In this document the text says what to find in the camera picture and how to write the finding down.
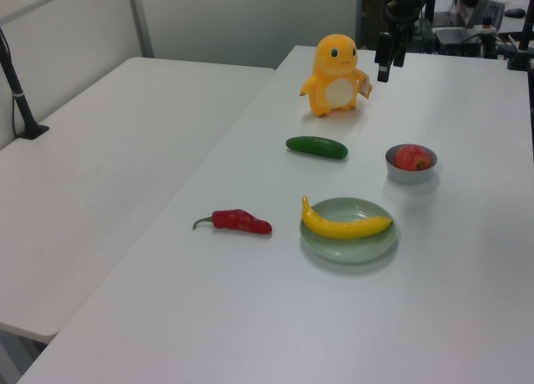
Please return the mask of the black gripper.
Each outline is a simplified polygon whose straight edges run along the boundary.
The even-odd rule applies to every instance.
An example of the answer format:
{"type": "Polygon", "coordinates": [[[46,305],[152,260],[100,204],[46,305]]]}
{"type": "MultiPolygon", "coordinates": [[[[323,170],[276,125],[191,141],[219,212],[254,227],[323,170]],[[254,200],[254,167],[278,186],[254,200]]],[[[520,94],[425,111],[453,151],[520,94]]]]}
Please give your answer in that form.
{"type": "Polygon", "coordinates": [[[375,52],[375,63],[378,65],[377,80],[387,83],[390,76],[393,38],[395,49],[393,65],[403,67],[406,50],[411,44],[411,36],[419,20],[424,0],[385,0],[384,19],[388,33],[380,33],[375,52]]]}

